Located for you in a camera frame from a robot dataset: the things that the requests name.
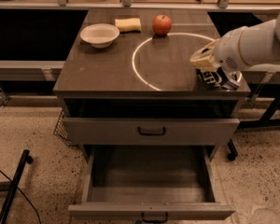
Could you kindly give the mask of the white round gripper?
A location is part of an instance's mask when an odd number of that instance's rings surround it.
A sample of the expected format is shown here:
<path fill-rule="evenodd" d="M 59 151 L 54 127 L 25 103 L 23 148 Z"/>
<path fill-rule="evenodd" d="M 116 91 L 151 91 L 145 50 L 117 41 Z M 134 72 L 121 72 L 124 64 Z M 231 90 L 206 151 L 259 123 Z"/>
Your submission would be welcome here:
<path fill-rule="evenodd" d="M 231 30 L 220 39 L 211 41 L 201 49 L 195 51 L 189 61 L 190 64 L 202 72 L 216 72 L 219 65 L 212 63 L 215 60 L 227 71 L 246 70 L 245 60 L 245 31 L 246 26 Z"/>

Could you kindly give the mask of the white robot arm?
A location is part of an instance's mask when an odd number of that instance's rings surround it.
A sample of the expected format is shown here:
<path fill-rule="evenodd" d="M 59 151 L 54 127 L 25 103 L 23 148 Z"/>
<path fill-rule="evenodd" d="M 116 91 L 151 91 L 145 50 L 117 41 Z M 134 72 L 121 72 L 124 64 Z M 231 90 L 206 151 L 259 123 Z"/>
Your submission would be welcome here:
<path fill-rule="evenodd" d="M 242 26 L 195 51 L 189 63 L 203 72 L 219 67 L 228 72 L 259 64 L 280 65 L 280 13 L 274 20 Z"/>

